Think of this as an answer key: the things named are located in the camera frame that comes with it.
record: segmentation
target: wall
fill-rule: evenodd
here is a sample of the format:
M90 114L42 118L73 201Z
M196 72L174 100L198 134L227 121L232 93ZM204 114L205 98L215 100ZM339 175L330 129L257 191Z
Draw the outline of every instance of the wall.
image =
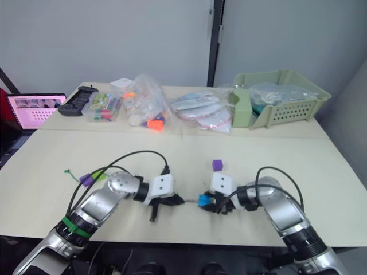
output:
M0 66L22 93L149 73L206 86L210 0L1 0Z
M215 85L293 69L336 96L367 56L366 15L366 0L227 0Z
M367 59L321 126L367 188Z

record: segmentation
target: green wire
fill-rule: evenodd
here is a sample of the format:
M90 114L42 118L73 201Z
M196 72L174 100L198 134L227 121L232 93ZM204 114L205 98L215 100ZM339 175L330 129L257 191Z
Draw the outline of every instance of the green wire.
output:
M64 173L69 174L76 182L80 182L75 176L71 173L70 169L64 171Z

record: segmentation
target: small purple piece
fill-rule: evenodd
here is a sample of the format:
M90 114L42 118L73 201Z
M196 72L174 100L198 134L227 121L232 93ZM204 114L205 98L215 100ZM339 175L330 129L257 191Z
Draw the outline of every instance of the small purple piece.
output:
M212 166L214 172L223 170L223 162L220 159L213 160Z
M81 176L79 180L82 181L85 178L87 179L85 180L85 182L83 182L83 186L88 187L93 182L93 178L91 177L91 174L87 174L87 175Z

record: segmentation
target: floor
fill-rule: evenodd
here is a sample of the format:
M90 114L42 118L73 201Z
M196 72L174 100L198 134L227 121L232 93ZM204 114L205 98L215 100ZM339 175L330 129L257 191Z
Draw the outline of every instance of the floor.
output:
M39 242L39 239L0 237L0 274L11 274L16 265ZM87 274L89 261L100 242L91 242L88 249L73 263L74 274ZM239 246L196 246L165 244L105 243L99 250L93 267L108 263L122 270L132 251L125 275L132 275L141 265L157 262L165 266L167 275L199 275L208 262L220 263L228 275L258 275L268 272L268 257L274 249L255 249ZM367 247L338 253L350 275L365 274L367 270ZM270 274L295 275L295 266L285 266ZM92 269L92 274L101 274Z

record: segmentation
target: green band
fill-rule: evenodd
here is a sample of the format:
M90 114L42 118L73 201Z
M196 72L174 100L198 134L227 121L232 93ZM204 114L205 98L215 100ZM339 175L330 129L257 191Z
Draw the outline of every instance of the green band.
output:
M82 236L82 237L88 238L88 239L92 236L92 234L90 234L88 232L85 232L84 230L80 229L77 225L72 223L67 217L64 217L62 219L62 222L68 227L68 230L71 233L78 234L79 236Z

